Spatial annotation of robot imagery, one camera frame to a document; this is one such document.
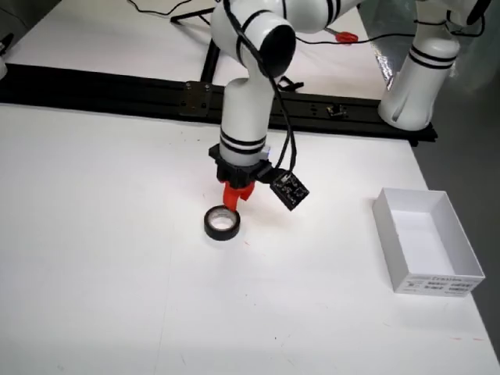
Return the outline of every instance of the white robotic arm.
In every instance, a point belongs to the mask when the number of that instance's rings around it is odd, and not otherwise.
[[[273,77],[289,67],[295,53],[295,31],[316,33],[362,0],[233,0],[235,15],[259,50]],[[227,18],[223,4],[212,15],[212,38],[220,49],[248,69],[248,79],[226,86],[220,153],[235,166],[252,166],[263,157],[273,103],[273,89]]]
[[[231,20],[228,18],[229,1]],[[274,90],[262,65],[276,80],[287,70],[295,53],[295,31],[319,32],[362,1],[224,0],[225,4],[215,8],[211,26],[213,40],[221,50],[245,66],[249,75],[248,79],[231,81],[224,95],[217,176],[227,183],[224,203],[230,209],[236,209],[238,199],[228,203],[227,193],[238,195],[235,191],[245,189],[245,181],[250,181],[240,179],[238,174],[267,160],[266,135]],[[459,51],[459,43],[445,28],[445,23],[460,26],[475,23],[490,1],[416,2],[418,31],[401,72],[381,101],[379,114],[382,119],[406,130],[427,126],[434,100]],[[262,60],[260,65],[243,43],[241,33],[238,36],[234,19],[258,51]]]
[[[491,0],[427,0],[416,2],[417,31],[400,72],[380,102],[379,114],[403,130],[422,130],[434,101],[459,54],[460,44],[446,22],[467,26],[483,16]]]

